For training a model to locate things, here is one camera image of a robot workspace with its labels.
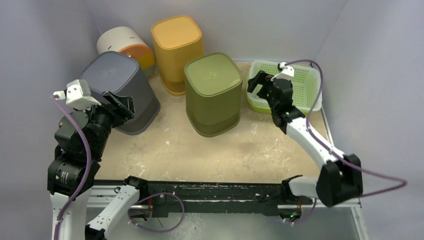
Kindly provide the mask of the grey mesh basket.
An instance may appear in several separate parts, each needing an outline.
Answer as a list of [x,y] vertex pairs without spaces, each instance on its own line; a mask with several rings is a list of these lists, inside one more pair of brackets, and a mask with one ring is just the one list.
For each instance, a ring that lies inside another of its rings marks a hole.
[[82,70],[79,78],[87,81],[91,95],[100,102],[106,102],[102,97],[105,91],[119,97],[133,97],[134,118],[117,128],[124,134],[141,134],[160,111],[160,102],[139,63],[127,55],[103,52]]

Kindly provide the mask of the white mesh tray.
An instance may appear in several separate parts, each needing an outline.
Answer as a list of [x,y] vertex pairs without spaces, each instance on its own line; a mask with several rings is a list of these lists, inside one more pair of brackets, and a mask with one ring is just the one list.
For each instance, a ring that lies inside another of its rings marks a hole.
[[[319,71],[306,65],[292,65],[291,67],[294,69],[294,76],[291,78],[293,104],[305,115],[308,114],[310,109],[313,109],[314,112],[320,111],[322,108],[321,95],[316,105],[313,105],[320,88]],[[275,61],[255,60],[251,64],[246,79],[252,79],[259,71],[264,71],[270,75],[276,75],[280,72],[278,63]],[[267,101],[257,96],[260,89],[261,85],[257,85],[253,92],[246,93],[248,105],[255,112],[270,114],[271,110]]]

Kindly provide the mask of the olive green mesh basket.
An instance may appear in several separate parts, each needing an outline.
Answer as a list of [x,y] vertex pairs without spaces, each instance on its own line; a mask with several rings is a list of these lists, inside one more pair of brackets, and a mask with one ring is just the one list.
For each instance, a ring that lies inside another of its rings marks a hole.
[[234,128],[241,119],[243,79],[225,53],[214,52],[184,67],[185,111],[194,130],[211,138]]

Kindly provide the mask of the orange mesh basket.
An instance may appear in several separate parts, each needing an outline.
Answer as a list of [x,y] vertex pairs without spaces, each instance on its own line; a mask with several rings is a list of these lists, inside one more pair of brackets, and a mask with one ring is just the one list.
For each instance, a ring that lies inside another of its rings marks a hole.
[[173,96],[185,94],[185,66],[205,54],[202,31],[187,15],[156,22],[150,29],[161,82]]

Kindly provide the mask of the lime green tray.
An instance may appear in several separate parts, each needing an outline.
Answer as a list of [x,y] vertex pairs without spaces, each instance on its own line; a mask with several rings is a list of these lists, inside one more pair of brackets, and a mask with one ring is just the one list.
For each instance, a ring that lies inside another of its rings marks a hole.
[[[293,77],[291,82],[293,104],[307,115],[318,94],[320,80],[316,77]],[[271,110],[266,100],[258,96],[261,88],[262,85],[258,84],[253,93],[246,93],[248,104],[253,111],[270,114]]]

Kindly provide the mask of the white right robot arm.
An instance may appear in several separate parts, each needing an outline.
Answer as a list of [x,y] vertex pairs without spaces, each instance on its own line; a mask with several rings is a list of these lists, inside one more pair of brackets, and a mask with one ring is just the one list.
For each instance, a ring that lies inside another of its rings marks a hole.
[[293,104],[293,84],[287,74],[275,77],[259,71],[247,81],[247,92],[267,101],[273,123],[285,135],[296,141],[319,168],[316,178],[296,175],[282,181],[280,196],[288,204],[300,197],[319,199],[333,207],[363,193],[360,159],[330,147],[319,133],[307,123],[306,116]]

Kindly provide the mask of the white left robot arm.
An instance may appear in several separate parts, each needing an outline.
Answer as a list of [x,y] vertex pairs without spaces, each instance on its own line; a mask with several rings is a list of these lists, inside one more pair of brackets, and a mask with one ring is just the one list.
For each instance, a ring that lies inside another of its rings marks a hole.
[[86,222],[95,176],[112,129],[135,115],[134,98],[103,93],[105,102],[65,112],[55,132],[54,160],[47,169],[47,190],[52,203],[54,240],[105,240],[135,203],[149,199],[148,182],[128,176],[117,195],[98,217]]

